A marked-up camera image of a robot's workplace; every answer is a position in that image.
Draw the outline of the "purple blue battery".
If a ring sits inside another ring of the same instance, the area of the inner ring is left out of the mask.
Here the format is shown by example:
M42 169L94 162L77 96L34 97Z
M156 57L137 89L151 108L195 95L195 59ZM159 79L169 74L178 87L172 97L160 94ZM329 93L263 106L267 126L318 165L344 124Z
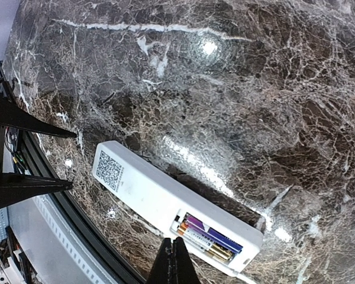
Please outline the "purple blue battery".
M235 254L240 253L243 249L243 246L237 244L233 240L230 240L228 237L224 236L213 228L208 226L205 227L202 221L191 215L187 215L185 217L185 223L188 225L188 227L195 229L197 232L200 232L204 236L215 241L219 245L223 246L225 249Z

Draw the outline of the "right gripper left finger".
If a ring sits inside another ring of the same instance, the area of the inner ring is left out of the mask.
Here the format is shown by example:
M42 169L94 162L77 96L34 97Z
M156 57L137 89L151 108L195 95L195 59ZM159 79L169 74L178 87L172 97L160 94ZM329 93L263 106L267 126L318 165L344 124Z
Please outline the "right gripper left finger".
M146 283L171 284L174 282L173 272L173 245L170 238L165 238L156 255Z

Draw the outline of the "gold battery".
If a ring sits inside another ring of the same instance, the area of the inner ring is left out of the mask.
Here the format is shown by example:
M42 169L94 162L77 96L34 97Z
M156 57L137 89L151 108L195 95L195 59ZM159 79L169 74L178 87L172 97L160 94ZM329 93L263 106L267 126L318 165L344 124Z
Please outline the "gold battery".
M227 248L222 247L214 240L200 233L196 229L189 227L185 223L178 226L177 233L187 238L189 241L197 245L201 250L209 254L212 258L225 263L234 257L234 253Z

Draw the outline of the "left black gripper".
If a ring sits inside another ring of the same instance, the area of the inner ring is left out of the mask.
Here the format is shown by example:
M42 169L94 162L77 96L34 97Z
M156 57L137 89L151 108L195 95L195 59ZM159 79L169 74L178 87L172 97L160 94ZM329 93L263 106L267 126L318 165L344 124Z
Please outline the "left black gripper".
M38 120L4 98L0 93L0 209L34 196L72 189L73 183L68 180L3 173L6 130L4 126L61 138L77 137L71 131Z

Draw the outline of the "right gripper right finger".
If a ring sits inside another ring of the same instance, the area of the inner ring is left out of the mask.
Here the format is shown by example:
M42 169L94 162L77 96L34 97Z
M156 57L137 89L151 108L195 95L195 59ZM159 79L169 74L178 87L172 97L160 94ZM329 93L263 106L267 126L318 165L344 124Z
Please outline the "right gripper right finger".
M173 283L201 283L182 237L177 237L173 241Z

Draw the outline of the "white remote control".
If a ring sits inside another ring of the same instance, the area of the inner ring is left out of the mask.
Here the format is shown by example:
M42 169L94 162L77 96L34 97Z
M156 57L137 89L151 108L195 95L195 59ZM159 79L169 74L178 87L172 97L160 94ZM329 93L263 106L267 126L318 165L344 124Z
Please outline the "white remote control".
M99 143L92 174L113 195L158 229L164 237L182 237L188 251L231 277L259 254L263 234L222 208L183 186L117 141ZM191 215L243 246L225 263L212 258L177 232Z

